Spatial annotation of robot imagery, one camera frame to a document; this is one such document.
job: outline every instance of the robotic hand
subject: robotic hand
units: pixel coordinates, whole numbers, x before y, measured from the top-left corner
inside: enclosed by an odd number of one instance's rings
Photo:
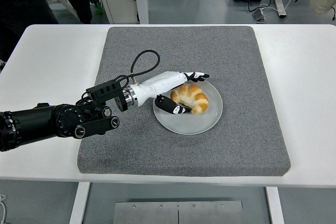
[[[134,60],[131,73],[136,60],[145,52],[157,55],[158,61],[153,68],[129,76],[118,76],[89,88],[76,105],[50,106],[48,103],[39,103],[30,110],[0,112],[0,151],[8,151],[54,136],[84,138],[95,134],[104,135],[106,131],[119,126],[119,118],[112,115],[111,108],[106,106],[106,101],[111,99],[115,100],[122,112],[130,106],[143,105],[149,98],[154,98],[155,105],[169,113],[190,112],[190,108],[182,107],[162,94],[189,80],[204,81],[209,75],[201,72],[164,72],[142,84],[135,81],[135,84],[129,85],[129,78],[134,81],[135,76],[152,71],[160,62],[157,52],[145,50]]]
[[[177,88],[189,80],[198,82],[204,81],[204,78],[208,77],[208,74],[201,72],[164,72],[144,81],[142,84],[131,84],[125,90],[136,107],[141,106],[148,98],[155,98],[155,105],[170,114],[189,113],[191,111],[190,108],[178,105],[162,94]]]

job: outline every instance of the person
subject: person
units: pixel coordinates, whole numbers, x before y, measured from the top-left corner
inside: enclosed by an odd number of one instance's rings
[[[33,24],[58,24],[46,0],[0,0],[0,60],[7,62],[25,29]]]

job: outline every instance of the gray foam pad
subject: gray foam pad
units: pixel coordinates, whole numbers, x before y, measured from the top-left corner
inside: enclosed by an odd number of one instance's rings
[[[120,126],[81,141],[82,173],[170,176],[282,176],[290,168],[254,31],[247,26],[113,27],[107,34],[96,84],[129,74],[135,57],[156,50],[160,65],[141,83],[165,71],[199,71],[221,94],[223,113],[210,130],[180,135],[156,119],[149,99],[120,112]],[[156,56],[139,58],[134,72]]]

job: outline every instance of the floor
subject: floor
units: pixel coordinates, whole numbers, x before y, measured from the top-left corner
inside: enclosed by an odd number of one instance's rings
[[[251,3],[255,8],[259,3]],[[61,4],[50,6],[61,24],[80,24]],[[275,7],[271,0],[270,7]],[[93,24],[107,24],[105,14],[91,6]],[[272,9],[264,10],[266,24],[332,24],[333,11],[314,16],[308,0],[291,2],[287,17],[279,18]],[[233,0],[149,0],[150,24],[254,24],[247,3]],[[6,221],[10,223],[69,223],[77,183],[0,180],[0,194],[7,195]],[[135,199],[239,199],[250,202],[247,223],[270,223],[264,191],[255,188],[227,188],[189,185],[92,184],[84,223],[113,223],[116,201]],[[285,223],[335,223],[336,190],[322,188],[280,188]]]

